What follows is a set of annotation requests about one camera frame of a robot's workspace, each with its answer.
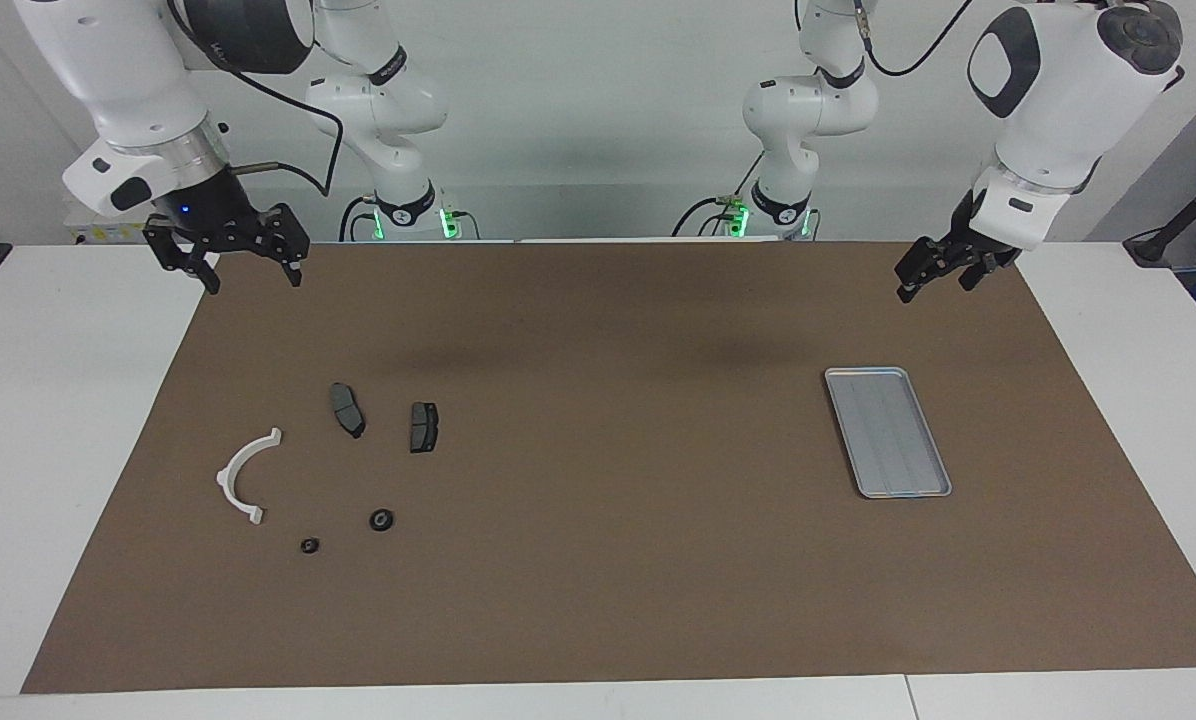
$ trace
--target black washer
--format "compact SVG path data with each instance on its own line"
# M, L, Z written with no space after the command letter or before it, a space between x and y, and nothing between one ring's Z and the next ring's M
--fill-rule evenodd
M378 510L371 514L370 518L371 529L378 533L383 533L384 530L389 530L393 526L393 511L392 510Z

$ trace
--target white curved part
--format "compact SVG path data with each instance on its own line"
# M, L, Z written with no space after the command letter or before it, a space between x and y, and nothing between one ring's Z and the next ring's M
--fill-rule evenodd
M224 490L224 498L228 500L228 505L246 512L252 525L260 525L260 520L264 519L266 511L263 507L248 505L246 502L238 500L233 489L233 483L238 480L238 470L242 470L242 466L246 465L248 460L251 460L252 457L260 453L260 451L269 450L269 447L277 447L277 444L281 441L282 431L274 428L268 437L254 439L254 441L242 446L242 450L233 456L233 459L228 460L228 465L224 466L224 470L215 474L215 484L220 486L220 489Z

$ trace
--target small object on mat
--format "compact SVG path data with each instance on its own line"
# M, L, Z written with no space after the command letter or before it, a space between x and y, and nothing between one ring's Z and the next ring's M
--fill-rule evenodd
M831 368L825 383L860 495L944 498L953 492L904 370Z
M332 384L332 413L336 413L336 420L344 432L350 433L354 439L362 437L366 431L366 419L356 405L354 388L343 383Z
M433 452L438 445L438 405L416 402L411 405L411 454Z
M383 533L384 530L389 530L393 526L393 511L392 510L378 510L371 514L371 529L378 533Z
M248 505L246 502L238 500L237 493L233 489L233 483L238 480L238 470L242 470L242 466L246 465L246 462L251 460L251 457L255 457L261 450L277 447L277 444L281 441L282 431L274 428L269 433L269 437L254 439L254 441L242 446L242 450L233 456L233 459L228 460L228 465L224 466L224 470L215 474L215 484L220 486L220 489L224 490L224 498L228 500L228 505L246 512L252 525L260 525L260 520L264 519L266 512L260 506Z

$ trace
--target white table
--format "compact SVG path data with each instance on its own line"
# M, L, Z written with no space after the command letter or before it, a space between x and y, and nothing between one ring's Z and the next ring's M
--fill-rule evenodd
M1049 245L1020 266L1196 570L1196 306L1116 245ZM0 270L0 719L1196 720L1196 670L8 697L199 297L144 248L19 248Z

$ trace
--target green light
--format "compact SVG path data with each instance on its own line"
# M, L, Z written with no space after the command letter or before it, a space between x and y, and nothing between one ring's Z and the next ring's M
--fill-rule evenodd
M460 222L452 218L446 208L439 208L438 216L443 219L443 233L447 236L447 240L460 237Z
M739 210L739 214L731 218L731 237L744 237L749 230L749 208L744 202L736 202L736 210Z

